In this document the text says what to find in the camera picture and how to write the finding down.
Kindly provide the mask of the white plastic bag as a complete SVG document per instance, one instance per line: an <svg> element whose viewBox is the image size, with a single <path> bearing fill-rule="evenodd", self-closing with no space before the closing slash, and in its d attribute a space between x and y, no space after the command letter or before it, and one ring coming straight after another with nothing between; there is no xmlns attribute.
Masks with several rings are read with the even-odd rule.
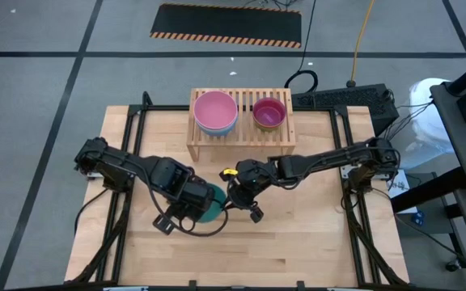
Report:
<svg viewBox="0 0 466 291"><path fill-rule="evenodd" d="M436 106L431 103L432 86L446 82L442 78L426 78L409 88L409 98L400 113L405 122L399 133L391 135L392 146L400 152L400 168L413 169L443 154L453 154L447 130Z"/></svg>

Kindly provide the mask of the white printed paper sheet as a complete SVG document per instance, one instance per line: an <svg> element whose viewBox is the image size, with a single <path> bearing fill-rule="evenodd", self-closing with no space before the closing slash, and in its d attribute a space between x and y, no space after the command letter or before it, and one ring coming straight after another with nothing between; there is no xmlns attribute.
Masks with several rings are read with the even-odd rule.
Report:
<svg viewBox="0 0 466 291"><path fill-rule="evenodd" d="M391 198L401 195L402 193L410 189L409 182L407 180L404 170L398 170L394 179L390 179L386 182L388 187L388 194Z"/></svg>

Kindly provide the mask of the red translucent bowl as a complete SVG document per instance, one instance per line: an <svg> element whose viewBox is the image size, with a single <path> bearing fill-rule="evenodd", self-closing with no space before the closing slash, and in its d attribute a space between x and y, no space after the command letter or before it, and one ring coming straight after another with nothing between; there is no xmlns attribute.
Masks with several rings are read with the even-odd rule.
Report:
<svg viewBox="0 0 466 291"><path fill-rule="evenodd" d="M263 98L255 102L252 107L253 120L262 124L277 124L286 118L286 107L274 98Z"/></svg>

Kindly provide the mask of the black metal table frame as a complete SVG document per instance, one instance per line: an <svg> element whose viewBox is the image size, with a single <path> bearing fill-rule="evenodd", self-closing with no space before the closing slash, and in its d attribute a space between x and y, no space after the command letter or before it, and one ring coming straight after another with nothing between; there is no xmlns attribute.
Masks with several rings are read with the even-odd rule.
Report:
<svg viewBox="0 0 466 291"><path fill-rule="evenodd" d="M219 186L220 173L238 162L266 162L282 155L309 156L351 146L350 123L331 109L294 114L296 146L291 154L276 148L205 147L195 162L186 138L189 108L157 108L148 101L110 107L99 137L109 146L140 157L175 159L195 175ZM82 291L127 287L166 290L358 287L373 290L364 272L383 276L386 290L406 289L377 250L365 205L354 208L343 182L351 165L309 175L297 188L271 186L255 197L264 217L258 223L248 210L225 209L209 223L182 221L184 234L153 227L159 215L148 187L133 179L132 189L114 192L92 181L87 195L111 192L109 206L98 205L79 220L66 285Z"/></svg>

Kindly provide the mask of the blue bowl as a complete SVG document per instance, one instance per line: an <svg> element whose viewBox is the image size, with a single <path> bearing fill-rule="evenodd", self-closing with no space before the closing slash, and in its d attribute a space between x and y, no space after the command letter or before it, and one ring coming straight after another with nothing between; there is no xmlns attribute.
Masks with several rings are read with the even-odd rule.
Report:
<svg viewBox="0 0 466 291"><path fill-rule="evenodd" d="M229 124L226 124L225 121L216 121L216 120L211 120L207 121L205 124L200 123L197 120L197 125L199 129L206 133L207 135L210 136L226 136L229 132L233 130L235 127L236 120L233 120Z"/></svg>

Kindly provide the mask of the wooden slatted shelf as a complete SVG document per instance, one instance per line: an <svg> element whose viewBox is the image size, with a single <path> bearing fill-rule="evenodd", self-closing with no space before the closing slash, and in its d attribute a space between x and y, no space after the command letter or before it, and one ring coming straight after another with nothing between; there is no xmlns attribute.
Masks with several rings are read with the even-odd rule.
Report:
<svg viewBox="0 0 466 291"><path fill-rule="evenodd" d="M197 100L211 88L193 88L190 94L189 124L186 144L193 161L199 159L199 150L205 147L276 148L282 154L291 154L296 146L294 114L290 90L284 88L222 88L220 91L233 97L237 104L238 121L231 133L212 137L197 125L194 108ZM275 130L263 130L255 125L252 106L256 101L270 97L285 108L282 125Z"/></svg>

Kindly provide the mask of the green translucent bowl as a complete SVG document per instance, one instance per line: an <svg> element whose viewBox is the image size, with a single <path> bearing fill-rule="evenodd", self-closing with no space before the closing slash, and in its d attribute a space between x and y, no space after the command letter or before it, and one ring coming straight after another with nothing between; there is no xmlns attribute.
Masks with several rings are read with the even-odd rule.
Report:
<svg viewBox="0 0 466 291"><path fill-rule="evenodd" d="M283 120L277 124L262 124L258 120L254 120L254 125L262 132L272 132L278 130L283 124Z"/></svg>

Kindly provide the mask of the teal bowl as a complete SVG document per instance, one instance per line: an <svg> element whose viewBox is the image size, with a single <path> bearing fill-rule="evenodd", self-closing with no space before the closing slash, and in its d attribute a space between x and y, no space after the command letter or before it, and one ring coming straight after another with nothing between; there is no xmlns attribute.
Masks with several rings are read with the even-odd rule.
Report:
<svg viewBox="0 0 466 291"><path fill-rule="evenodd" d="M215 221L222 213L222 205L225 203L227 195L217 185L209 183L209 186L214 190L214 199L209 209L197 221L198 223L209 223Z"/></svg>

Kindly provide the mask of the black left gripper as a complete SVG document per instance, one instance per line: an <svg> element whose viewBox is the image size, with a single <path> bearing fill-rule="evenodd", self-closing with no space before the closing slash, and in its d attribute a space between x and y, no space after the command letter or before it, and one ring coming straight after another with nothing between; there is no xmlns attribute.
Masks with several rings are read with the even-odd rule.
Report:
<svg viewBox="0 0 466 291"><path fill-rule="evenodd" d="M189 182L177 187L174 192L155 183L152 184L152 188L168 202L168 207L162 210L156 197L152 196L152 201L159 211L159 215L152 222L154 228L166 235L174 229L184 234L200 235L193 230L186 230L182 221L188 218L197 223L204 216L214 202L215 191L212 187L206 183Z"/></svg>

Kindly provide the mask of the pink bowl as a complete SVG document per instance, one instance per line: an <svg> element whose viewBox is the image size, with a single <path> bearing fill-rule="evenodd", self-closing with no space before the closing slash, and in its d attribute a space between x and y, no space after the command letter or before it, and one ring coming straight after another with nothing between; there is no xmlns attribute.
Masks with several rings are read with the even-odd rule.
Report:
<svg viewBox="0 0 466 291"><path fill-rule="evenodd" d="M195 119L208 129L223 129L238 116L236 101L222 91L209 91L197 97L193 114Z"/></svg>

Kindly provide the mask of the black hazard-striped floor mat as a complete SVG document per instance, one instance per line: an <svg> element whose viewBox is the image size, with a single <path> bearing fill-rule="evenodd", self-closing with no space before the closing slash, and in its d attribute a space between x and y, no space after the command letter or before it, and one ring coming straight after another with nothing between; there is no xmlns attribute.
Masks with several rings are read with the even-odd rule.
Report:
<svg viewBox="0 0 466 291"><path fill-rule="evenodd" d="M302 15L273 8L164 3L150 37L299 49Z"/></svg>

